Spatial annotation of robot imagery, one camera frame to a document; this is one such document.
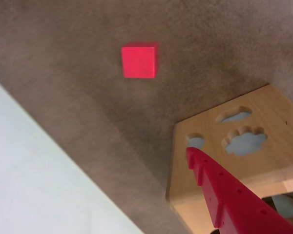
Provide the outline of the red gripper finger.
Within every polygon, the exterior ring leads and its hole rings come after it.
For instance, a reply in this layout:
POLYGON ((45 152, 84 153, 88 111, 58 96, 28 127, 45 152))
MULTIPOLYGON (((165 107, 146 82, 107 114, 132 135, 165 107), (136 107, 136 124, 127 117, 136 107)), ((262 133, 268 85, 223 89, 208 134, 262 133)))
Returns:
POLYGON ((293 234, 293 225, 200 149, 186 149, 212 224, 222 234, 293 234))

